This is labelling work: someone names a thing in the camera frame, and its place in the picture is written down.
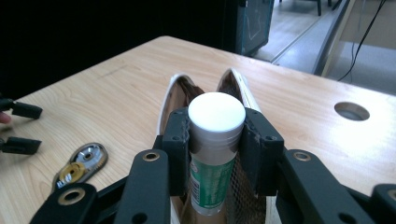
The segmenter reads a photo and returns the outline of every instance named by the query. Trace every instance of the floor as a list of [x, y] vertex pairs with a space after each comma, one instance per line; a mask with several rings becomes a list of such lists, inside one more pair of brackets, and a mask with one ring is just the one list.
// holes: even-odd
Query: floor
[[[269, 42], [253, 58], [298, 71], [315, 74], [316, 62], [337, 10], [322, 1], [319, 17], [316, 2], [275, 1]], [[338, 80], [351, 65], [352, 48], [357, 44], [341, 41], [326, 78]], [[373, 91], [396, 95], [396, 49], [362, 45], [352, 73], [342, 82]]]

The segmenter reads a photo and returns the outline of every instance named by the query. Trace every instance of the green label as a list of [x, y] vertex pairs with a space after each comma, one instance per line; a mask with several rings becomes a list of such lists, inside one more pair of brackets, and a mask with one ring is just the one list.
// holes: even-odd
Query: green label
[[200, 207], [215, 208], [222, 204], [230, 183], [233, 161], [206, 165], [191, 158], [191, 197]]

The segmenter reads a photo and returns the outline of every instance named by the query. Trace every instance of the hole in table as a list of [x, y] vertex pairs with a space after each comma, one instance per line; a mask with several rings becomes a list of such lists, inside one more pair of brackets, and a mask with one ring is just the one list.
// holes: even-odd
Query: hole in table
[[334, 106], [334, 110], [343, 118], [357, 121], [367, 120], [370, 113], [361, 105], [350, 102], [340, 102]]

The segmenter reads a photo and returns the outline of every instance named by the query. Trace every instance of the metal part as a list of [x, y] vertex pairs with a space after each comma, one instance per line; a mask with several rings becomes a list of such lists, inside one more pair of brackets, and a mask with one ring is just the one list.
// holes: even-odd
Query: metal part
[[310, 161], [311, 160], [311, 157], [302, 151], [294, 152], [293, 157], [299, 161]]
[[143, 160], [145, 161], [156, 161], [160, 158], [160, 154], [156, 152], [150, 152], [143, 156]]
[[60, 205], [71, 205], [78, 203], [85, 196], [85, 190], [82, 188], [68, 189], [59, 196], [58, 203]]
[[85, 182], [105, 166], [107, 160], [107, 151], [99, 143], [88, 143], [79, 147], [54, 177], [52, 191], [68, 184]]

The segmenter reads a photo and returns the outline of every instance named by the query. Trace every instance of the screw hole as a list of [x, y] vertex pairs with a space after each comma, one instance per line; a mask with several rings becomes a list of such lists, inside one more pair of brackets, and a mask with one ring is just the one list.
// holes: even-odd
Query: screw hole
[[92, 157], [92, 153], [88, 153], [87, 155], [84, 155], [85, 160], [89, 160]]
[[138, 213], [132, 217], [133, 224], [142, 224], [148, 220], [148, 216], [144, 213]]
[[70, 205], [78, 203], [85, 196], [85, 190], [82, 188], [69, 189], [59, 196], [58, 203], [60, 205]]
[[156, 152], [149, 152], [148, 154], [143, 156], [143, 160], [145, 161], [156, 161], [160, 158], [160, 154]]
[[293, 154], [294, 158], [299, 160], [299, 161], [310, 161], [311, 157], [306, 154], [305, 152], [294, 152]]
[[340, 217], [341, 221], [343, 221], [344, 223], [347, 223], [347, 224], [355, 224], [356, 223], [355, 218], [348, 214], [341, 213], [339, 215], [339, 217]]
[[265, 140], [275, 141], [277, 138], [275, 136], [265, 136]]

